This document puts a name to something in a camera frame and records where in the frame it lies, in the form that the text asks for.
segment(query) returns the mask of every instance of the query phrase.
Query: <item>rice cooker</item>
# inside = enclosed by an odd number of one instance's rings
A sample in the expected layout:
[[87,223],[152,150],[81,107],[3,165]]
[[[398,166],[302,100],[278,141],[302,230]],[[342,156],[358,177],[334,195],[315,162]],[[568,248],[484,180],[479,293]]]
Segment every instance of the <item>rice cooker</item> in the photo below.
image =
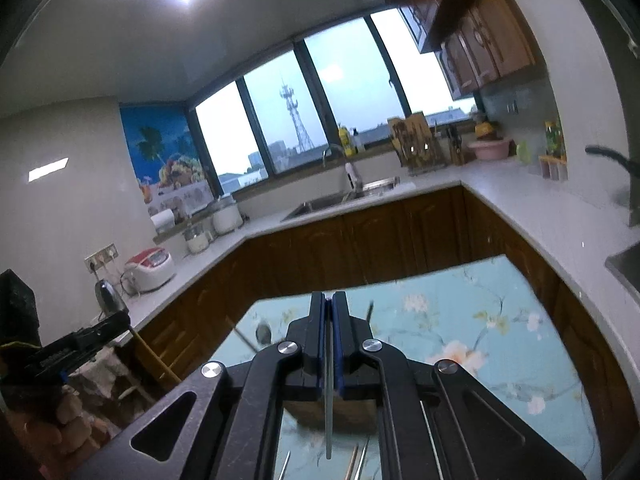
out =
[[214,211],[211,224],[219,235],[230,233],[242,225],[238,204],[229,193],[216,200],[211,208]]
[[147,292],[164,285],[174,276],[175,264],[169,251],[154,247],[136,254],[124,264],[123,287],[127,292]]

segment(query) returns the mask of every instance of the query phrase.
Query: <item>light blue tablecloth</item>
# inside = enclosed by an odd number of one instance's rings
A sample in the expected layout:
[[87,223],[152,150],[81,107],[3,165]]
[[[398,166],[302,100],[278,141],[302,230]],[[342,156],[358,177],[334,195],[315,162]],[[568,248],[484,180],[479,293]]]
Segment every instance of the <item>light blue tablecloth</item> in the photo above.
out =
[[[409,358],[462,364],[542,437],[599,480],[600,447],[582,384],[544,308],[529,283],[504,256],[346,291],[352,316],[364,318],[374,301],[371,329]],[[255,303],[238,329],[255,340],[266,320],[273,340],[284,338],[293,319],[308,314],[310,295]],[[212,359],[227,366],[251,360],[253,352],[232,333]],[[324,458],[324,433],[299,426],[285,413],[276,477],[287,451],[286,478],[344,478],[361,436],[337,435],[334,456]],[[371,439],[363,480],[380,479],[378,443]]]

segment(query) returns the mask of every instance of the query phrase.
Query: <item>power outlet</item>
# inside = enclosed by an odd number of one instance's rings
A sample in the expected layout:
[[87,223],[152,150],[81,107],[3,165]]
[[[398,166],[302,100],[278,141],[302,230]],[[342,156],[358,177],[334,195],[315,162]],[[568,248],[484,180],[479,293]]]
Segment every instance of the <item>power outlet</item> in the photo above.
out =
[[111,260],[115,260],[118,257],[118,250],[116,249],[115,244],[110,244],[103,249],[95,252],[91,256],[88,256],[84,259],[84,264],[86,268],[89,269],[89,272],[93,272],[94,270],[101,269],[108,264]]

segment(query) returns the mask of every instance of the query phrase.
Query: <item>countertop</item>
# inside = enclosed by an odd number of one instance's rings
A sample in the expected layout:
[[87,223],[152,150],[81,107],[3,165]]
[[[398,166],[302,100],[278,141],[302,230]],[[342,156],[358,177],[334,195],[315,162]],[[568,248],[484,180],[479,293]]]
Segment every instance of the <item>countertop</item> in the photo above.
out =
[[[290,210],[252,219],[202,253],[178,262],[176,276],[160,289],[127,299],[132,326],[142,329],[246,239],[461,184],[519,232],[580,299],[620,362],[636,406],[640,406],[640,306],[604,266],[607,256],[640,240],[640,228],[622,224],[613,206],[597,208],[570,193],[564,183],[528,173],[514,158],[450,166],[405,179],[381,196],[287,221],[282,219]],[[127,332],[114,341],[123,345],[130,337]]]

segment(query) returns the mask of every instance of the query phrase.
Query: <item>metal bolt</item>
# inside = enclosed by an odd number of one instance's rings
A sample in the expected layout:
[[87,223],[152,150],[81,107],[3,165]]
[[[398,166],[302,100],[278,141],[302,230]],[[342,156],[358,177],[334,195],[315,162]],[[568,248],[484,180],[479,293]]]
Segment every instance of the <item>metal bolt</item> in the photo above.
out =
[[298,350],[298,345],[293,341],[283,341],[278,345],[278,352],[284,355],[293,354],[296,350]]
[[365,339],[362,342],[362,349],[367,352],[379,352],[382,350],[382,343],[377,339]]
[[454,374],[458,371],[458,363],[451,359],[443,359],[438,361],[438,371],[447,375]]
[[213,379],[222,373],[222,366],[220,363],[211,361],[209,363],[204,363],[200,371],[207,379]]

